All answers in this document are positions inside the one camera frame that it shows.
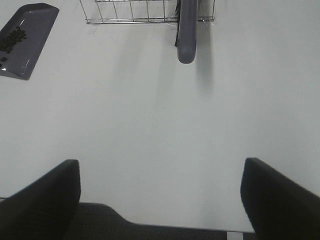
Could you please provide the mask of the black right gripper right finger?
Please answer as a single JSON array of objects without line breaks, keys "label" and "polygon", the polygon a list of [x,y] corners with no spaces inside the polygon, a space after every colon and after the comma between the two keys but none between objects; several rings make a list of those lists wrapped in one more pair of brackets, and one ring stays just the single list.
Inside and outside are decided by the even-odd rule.
[{"label": "black right gripper right finger", "polygon": [[259,158],[248,157],[240,196],[260,240],[318,240],[320,198]]}]

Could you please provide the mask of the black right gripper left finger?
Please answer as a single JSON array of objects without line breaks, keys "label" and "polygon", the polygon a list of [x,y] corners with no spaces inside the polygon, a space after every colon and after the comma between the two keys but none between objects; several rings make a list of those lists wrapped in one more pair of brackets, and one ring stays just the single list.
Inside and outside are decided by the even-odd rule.
[{"label": "black right gripper left finger", "polygon": [[68,159],[0,201],[2,240],[61,240],[81,195],[80,166]]}]

